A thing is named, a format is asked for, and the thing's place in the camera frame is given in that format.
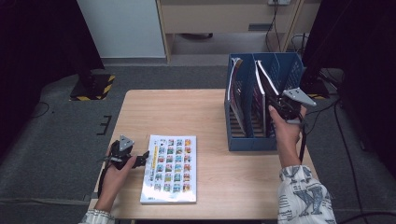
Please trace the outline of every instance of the sticker sheet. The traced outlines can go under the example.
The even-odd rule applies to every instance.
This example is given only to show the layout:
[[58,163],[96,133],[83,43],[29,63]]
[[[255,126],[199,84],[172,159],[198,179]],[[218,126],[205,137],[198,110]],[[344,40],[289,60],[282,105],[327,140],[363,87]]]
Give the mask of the sticker sheet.
[[140,202],[196,203],[196,136],[151,135]]

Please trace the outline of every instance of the white sleeve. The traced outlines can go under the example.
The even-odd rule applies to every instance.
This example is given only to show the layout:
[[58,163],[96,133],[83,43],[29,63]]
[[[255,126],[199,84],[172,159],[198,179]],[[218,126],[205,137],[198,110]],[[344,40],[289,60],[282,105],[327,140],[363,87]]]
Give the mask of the white sleeve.
[[114,224],[114,217],[100,210],[89,210],[79,224]]
[[307,166],[283,168],[279,177],[277,223],[336,223],[329,192]]

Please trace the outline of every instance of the blue file organizer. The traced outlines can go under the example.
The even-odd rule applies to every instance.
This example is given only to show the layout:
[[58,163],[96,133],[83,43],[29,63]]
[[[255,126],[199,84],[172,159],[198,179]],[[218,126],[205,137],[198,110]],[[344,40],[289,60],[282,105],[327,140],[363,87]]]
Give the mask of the blue file organizer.
[[239,125],[233,120],[233,111],[227,100],[227,91],[224,98],[228,147],[230,151],[269,151],[276,150],[276,139],[266,137],[255,130],[257,120],[252,116],[253,88],[256,82],[255,62],[262,61],[262,66],[273,80],[277,90],[294,89],[300,86],[303,74],[303,63],[297,53],[235,53],[229,56],[227,89],[232,72],[232,58],[243,60],[237,74],[236,81],[241,82],[242,110],[246,124],[246,135],[242,135]]

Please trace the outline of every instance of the hazard tape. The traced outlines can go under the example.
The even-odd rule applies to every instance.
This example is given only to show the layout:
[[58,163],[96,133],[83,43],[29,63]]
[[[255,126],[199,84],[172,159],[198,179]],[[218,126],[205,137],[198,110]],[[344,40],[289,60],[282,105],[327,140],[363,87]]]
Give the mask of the hazard tape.
[[108,78],[108,82],[106,87],[103,90],[103,94],[101,95],[95,95],[95,96],[89,96],[89,95],[81,95],[77,97],[70,97],[71,101],[90,101],[90,100],[103,100],[107,97],[108,92],[111,89],[111,85],[113,85],[114,78],[116,76],[110,76]]

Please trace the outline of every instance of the wooden table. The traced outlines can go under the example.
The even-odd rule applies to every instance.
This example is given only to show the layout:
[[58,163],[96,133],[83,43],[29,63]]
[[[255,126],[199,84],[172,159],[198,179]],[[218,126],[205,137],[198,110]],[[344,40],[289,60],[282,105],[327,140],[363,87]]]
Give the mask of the wooden table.
[[[133,154],[151,134],[197,136],[197,204],[142,205],[144,168],[130,172],[112,214],[129,219],[276,219],[280,163],[276,151],[230,152],[225,90],[136,90],[126,93],[110,144],[121,134]],[[314,165],[306,151],[304,164]]]

